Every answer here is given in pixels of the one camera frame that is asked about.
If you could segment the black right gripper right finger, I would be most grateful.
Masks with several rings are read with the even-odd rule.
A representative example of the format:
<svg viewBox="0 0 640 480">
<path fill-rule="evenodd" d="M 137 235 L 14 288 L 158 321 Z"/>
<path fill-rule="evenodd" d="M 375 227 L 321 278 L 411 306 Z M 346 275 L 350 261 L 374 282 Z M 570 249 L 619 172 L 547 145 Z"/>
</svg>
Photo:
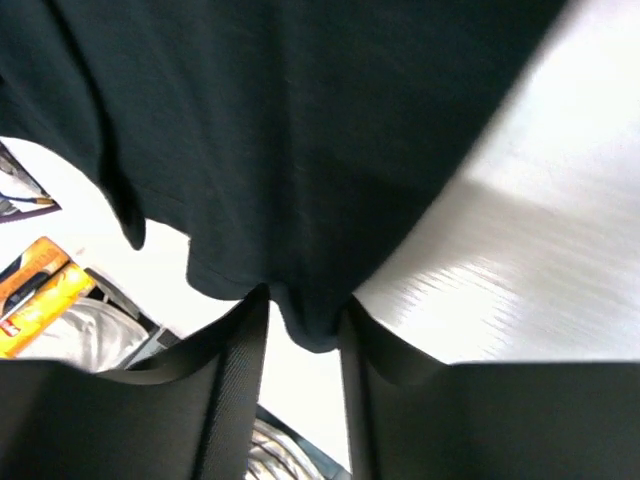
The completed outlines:
<svg viewBox="0 0 640 480">
<path fill-rule="evenodd" d="M 639 366 L 448 365 L 356 300 L 339 350 L 356 479 L 635 479 Z"/>
</svg>

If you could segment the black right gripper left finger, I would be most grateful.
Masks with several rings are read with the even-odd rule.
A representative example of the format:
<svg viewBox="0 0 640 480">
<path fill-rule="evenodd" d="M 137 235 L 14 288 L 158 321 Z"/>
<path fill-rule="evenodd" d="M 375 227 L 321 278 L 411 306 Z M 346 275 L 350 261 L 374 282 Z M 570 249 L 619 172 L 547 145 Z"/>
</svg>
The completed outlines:
<svg viewBox="0 0 640 480">
<path fill-rule="evenodd" d="M 256 416 L 269 292 L 126 370 L 1 364 L 5 479 L 241 479 Z"/>
</svg>

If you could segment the black t-shirt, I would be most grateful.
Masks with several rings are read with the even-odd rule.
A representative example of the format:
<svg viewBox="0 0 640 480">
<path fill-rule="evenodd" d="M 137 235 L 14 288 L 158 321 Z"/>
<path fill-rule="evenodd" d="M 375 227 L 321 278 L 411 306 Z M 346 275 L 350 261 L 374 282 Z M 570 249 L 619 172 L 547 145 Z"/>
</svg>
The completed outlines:
<svg viewBox="0 0 640 480">
<path fill-rule="evenodd" d="M 221 300 L 292 340 L 338 315 L 462 164 L 560 1 L 5 1 L 1 132 L 104 195 L 131 246 L 190 240 Z"/>
</svg>

